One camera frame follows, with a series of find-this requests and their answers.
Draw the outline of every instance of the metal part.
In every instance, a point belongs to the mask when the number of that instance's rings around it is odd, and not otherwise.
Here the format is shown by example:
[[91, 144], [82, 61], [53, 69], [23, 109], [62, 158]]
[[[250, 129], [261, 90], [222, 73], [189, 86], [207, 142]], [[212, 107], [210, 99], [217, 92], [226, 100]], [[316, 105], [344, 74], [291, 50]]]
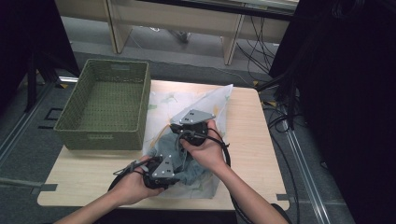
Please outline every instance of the metal part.
[[[285, 130], [288, 128], [288, 123], [284, 120], [283, 126]], [[310, 201], [312, 202], [313, 209], [318, 219], [319, 224], [330, 224], [329, 214], [327, 212], [326, 206], [321, 199], [321, 196], [318, 192], [317, 185], [314, 181], [314, 178], [311, 175], [311, 172], [306, 163], [304, 153], [300, 148], [300, 144], [297, 140], [297, 136], [295, 135], [294, 130], [287, 130], [287, 137], [291, 146], [291, 151], [293, 152], [294, 159], [297, 161], [297, 166], [300, 170], [302, 179], [304, 181], [304, 185], [309, 196]]]
[[78, 77], [59, 77], [62, 82], [78, 82]]
[[29, 126], [30, 122], [35, 116], [37, 109], [40, 107], [41, 103], [43, 102], [45, 97], [50, 93], [50, 91], [53, 89], [54, 86], [55, 86], [54, 83], [50, 83], [50, 82], [46, 83], [46, 86], [38, 94], [36, 103], [33, 105], [33, 107], [30, 109], [29, 112], [23, 113], [20, 120], [15, 125], [14, 129], [11, 131], [11, 133], [8, 135], [6, 140], [0, 146], [0, 167], [6, 161], [6, 158], [8, 157], [9, 153], [16, 146], [21, 136], [24, 134], [26, 128]]
[[207, 119], [213, 119], [216, 116], [214, 114], [209, 114], [200, 110], [192, 109], [184, 116], [181, 120], [181, 124], [196, 124]]
[[172, 174], [174, 173], [172, 160], [170, 157], [166, 157], [163, 159], [163, 162], [155, 169], [153, 177], [157, 174], [161, 174], [161, 177], [173, 177]]
[[0, 185], [12, 185], [12, 186], [19, 186], [19, 187], [41, 188], [41, 186], [43, 186], [43, 183], [26, 181], [26, 180], [8, 179], [8, 178], [0, 177]]
[[248, 16], [256, 16], [274, 20], [281, 21], [304, 21], [304, 22], [316, 22], [315, 18], [307, 18], [301, 16], [294, 16], [292, 12], [272, 12], [269, 10], [262, 10], [251, 7], [240, 7], [234, 5], [225, 5], [215, 2], [208, 1], [174, 1], [174, 0], [138, 0], [141, 2], [150, 2], [150, 3], [158, 3], [158, 4], [166, 4], [171, 6], [179, 6], [179, 7], [193, 7], [200, 8], [212, 11], [220, 11], [220, 12], [228, 12], [234, 14], [243, 14]]

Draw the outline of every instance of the woven basket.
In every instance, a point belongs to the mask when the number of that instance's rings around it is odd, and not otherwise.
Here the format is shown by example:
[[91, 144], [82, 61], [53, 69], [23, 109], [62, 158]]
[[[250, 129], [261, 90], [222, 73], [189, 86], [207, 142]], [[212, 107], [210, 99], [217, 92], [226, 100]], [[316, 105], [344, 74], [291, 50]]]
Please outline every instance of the woven basket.
[[140, 150], [149, 64], [88, 60], [54, 130], [68, 149]]

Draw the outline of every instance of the gray floor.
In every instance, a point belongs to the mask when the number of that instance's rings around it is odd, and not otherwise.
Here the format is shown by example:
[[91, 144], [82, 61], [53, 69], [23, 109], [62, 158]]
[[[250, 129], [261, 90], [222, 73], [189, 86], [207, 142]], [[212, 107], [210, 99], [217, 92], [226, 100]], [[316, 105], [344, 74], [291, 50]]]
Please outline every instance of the gray floor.
[[[248, 67], [248, 60], [239, 49], [235, 51], [233, 63], [224, 65], [221, 41], [218, 36], [192, 34], [189, 43], [185, 44], [166, 30], [155, 32], [148, 27], [135, 27], [122, 54], [114, 54], [106, 23], [70, 18], [63, 18], [63, 21], [80, 67], [89, 58], [122, 58], [149, 61], [152, 77], [163, 80], [219, 85], [233, 83], [235, 86], [251, 88], [254, 80], [260, 80], [260, 83], [263, 83], [271, 79], [254, 64], [250, 63]], [[246, 40], [238, 40], [238, 43], [243, 49], [251, 51]], [[267, 44], [267, 47], [276, 53], [276, 45]], [[257, 52], [253, 55], [256, 58], [262, 57]], [[69, 76], [62, 70], [59, 74]], [[37, 127], [53, 126], [54, 121], [44, 120], [44, 117], [50, 108], [64, 106], [72, 88], [73, 85], [66, 89], [51, 89], [50, 94], [33, 114], [32, 121], [26, 125], [25, 132], [15, 144], [7, 160], [0, 164], [1, 178], [29, 181], [25, 187], [0, 184], [0, 223], [51, 222], [77, 209], [75, 207], [41, 207], [36, 203], [35, 188], [29, 186], [29, 184], [45, 182], [62, 146], [62, 142], [52, 130], [37, 129]], [[261, 92], [261, 99], [273, 101], [274, 91], [275, 89]], [[22, 83], [13, 103], [0, 118], [1, 142], [6, 140], [23, 114], [25, 93], [26, 87]], [[269, 108], [265, 110], [267, 122], [276, 118], [272, 106], [266, 105], [264, 108]], [[295, 122], [295, 133], [331, 223], [354, 223], [331, 174], [320, 166], [320, 153], [309, 128], [304, 123], [304, 117], [297, 117]], [[284, 133], [278, 133], [275, 129], [271, 131], [280, 149], [283, 150], [295, 179], [299, 196], [300, 223], [320, 223], [287, 136]], [[287, 214], [293, 223], [296, 223], [296, 194], [290, 171], [279, 147], [276, 144], [274, 146], [290, 199], [290, 209], [287, 210]]]

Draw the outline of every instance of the wrist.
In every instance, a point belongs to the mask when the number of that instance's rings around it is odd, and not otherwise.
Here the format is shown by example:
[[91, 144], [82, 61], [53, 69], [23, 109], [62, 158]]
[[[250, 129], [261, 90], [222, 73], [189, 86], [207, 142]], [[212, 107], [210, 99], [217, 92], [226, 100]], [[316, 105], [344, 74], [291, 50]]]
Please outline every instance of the wrist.
[[231, 169], [230, 166], [228, 166], [225, 162], [224, 163], [219, 163], [216, 166], [212, 167], [210, 171], [215, 174], [216, 176], [219, 176], [223, 174], [224, 172], [227, 172], [227, 170]]
[[111, 207], [111, 209], [116, 209], [116, 208], [124, 205], [122, 203], [121, 195], [114, 190], [111, 190], [108, 193], [106, 193], [105, 197], [106, 197], [106, 201], [107, 201], [108, 205]]

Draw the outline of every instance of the finger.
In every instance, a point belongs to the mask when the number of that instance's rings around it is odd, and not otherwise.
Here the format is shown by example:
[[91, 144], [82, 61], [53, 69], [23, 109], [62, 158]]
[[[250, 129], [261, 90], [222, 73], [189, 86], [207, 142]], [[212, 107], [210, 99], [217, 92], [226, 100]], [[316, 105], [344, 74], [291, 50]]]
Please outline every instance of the finger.
[[189, 152], [191, 152], [192, 150], [194, 150], [196, 148], [196, 146], [191, 145], [188, 141], [184, 140], [184, 139], [180, 139], [180, 144], [186, 148]]
[[218, 128], [216, 127], [216, 122], [213, 119], [207, 121], [207, 128], [214, 129], [216, 132]]
[[139, 160], [140, 160], [140, 161], [145, 161], [145, 160], [148, 160], [149, 158], [150, 158], [150, 156], [144, 155], [144, 156], [142, 156]]

